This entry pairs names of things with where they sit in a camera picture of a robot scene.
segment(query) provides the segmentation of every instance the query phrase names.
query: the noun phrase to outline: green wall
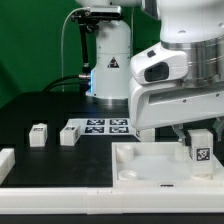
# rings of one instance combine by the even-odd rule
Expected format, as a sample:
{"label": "green wall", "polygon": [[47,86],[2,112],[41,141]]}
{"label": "green wall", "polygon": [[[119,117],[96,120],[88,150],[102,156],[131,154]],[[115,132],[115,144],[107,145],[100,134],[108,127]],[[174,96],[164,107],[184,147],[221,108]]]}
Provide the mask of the green wall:
{"label": "green wall", "polygon": [[[0,1],[0,107],[24,92],[41,91],[61,77],[61,30],[66,16],[79,6],[74,0]],[[132,9],[124,9],[130,25]],[[159,41],[160,22],[140,8],[134,13],[134,54]],[[95,38],[88,35],[89,56],[95,64]],[[65,33],[65,75],[82,68],[78,25]]]}

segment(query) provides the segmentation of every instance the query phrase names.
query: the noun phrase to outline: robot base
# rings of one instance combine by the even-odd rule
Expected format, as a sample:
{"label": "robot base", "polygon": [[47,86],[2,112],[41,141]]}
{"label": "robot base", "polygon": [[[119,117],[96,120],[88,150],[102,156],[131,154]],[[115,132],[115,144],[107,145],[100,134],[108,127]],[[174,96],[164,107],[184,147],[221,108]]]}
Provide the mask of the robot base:
{"label": "robot base", "polygon": [[95,97],[92,94],[89,94],[88,92],[86,93],[86,101],[91,102],[91,103],[96,103],[99,105],[111,105],[111,106],[116,106],[116,105],[128,105],[128,99],[103,99],[103,98],[98,98]]}

